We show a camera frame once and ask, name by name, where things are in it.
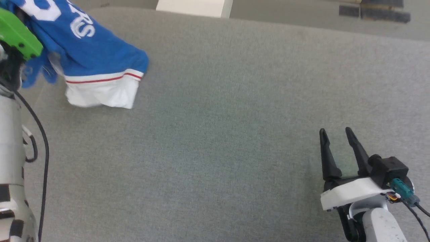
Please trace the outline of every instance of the gray fabric surface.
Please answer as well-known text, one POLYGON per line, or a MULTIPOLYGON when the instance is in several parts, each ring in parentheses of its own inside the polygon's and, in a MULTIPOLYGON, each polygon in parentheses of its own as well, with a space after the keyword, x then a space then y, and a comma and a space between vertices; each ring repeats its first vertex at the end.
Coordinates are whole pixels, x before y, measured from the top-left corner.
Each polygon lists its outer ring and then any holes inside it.
MULTIPOLYGON (((319 202, 322 127, 344 174, 357 170, 351 126, 369 154, 410 167, 430 208, 430 43, 90 13, 151 63, 133 110, 76 108, 63 83, 44 87, 35 110, 51 145, 45 242, 345 241, 319 202)), ((26 166, 37 216, 42 174, 42 161, 26 166)), ((425 240, 403 205, 390 209, 409 241, 425 240)))

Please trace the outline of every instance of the white and red trim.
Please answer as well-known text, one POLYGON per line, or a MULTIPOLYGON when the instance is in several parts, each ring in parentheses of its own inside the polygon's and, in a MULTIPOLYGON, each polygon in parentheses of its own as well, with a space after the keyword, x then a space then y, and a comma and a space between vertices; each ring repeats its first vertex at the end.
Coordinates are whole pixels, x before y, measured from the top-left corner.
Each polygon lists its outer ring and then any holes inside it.
POLYGON ((113 74, 99 74, 91 76, 64 76, 67 84, 84 84, 84 83, 98 83, 106 81, 114 81, 123 78, 124 76, 130 76, 133 79, 140 81, 144 73, 141 71, 127 69, 123 72, 113 73, 113 74))

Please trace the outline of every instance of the blue cloth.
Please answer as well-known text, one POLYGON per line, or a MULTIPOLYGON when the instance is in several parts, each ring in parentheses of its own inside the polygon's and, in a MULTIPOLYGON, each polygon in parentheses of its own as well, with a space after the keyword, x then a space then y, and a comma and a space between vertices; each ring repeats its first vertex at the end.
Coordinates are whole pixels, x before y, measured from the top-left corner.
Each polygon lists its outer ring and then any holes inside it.
POLYGON ((116 37, 68 0, 1 0, 1 3, 10 11, 18 6, 31 17, 26 25, 44 47, 41 56, 26 63, 27 80, 23 87, 31 87, 41 70, 48 82, 55 82, 57 74, 48 60, 53 53, 59 57, 66 77, 147 70, 149 60, 144 51, 116 37))

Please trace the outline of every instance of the red stripe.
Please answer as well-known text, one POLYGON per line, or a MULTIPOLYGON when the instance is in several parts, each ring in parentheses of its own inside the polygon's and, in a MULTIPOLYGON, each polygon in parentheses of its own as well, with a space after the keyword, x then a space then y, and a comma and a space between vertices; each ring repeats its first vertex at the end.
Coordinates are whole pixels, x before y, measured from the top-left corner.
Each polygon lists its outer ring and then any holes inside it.
POLYGON ((116 77, 116 78, 110 78, 110 79, 103 79, 103 80, 93 80, 93 81, 66 81, 67 83, 71 83, 71 84, 83 84, 83 83, 95 83, 95 82, 105 82, 105 81, 114 81, 114 80, 118 80, 123 78, 125 75, 129 75, 135 78, 139 78, 141 79, 142 77, 132 74, 132 73, 125 73, 124 75, 120 76, 120 77, 116 77))

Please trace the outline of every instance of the teal connector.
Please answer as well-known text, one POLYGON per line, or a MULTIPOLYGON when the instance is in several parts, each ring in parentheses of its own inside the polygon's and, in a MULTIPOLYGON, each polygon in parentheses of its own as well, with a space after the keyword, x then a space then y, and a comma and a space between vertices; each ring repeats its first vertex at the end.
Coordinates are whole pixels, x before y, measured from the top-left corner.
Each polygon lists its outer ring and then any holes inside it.
POLYGON ((410 189, 402 180, 399 178, 395 178, 391 184, 390 187, 393 191, 398 193, 400 197, 402 197, 403 200, 408 199, 410 196, 414 195, 414 191, 410 189))

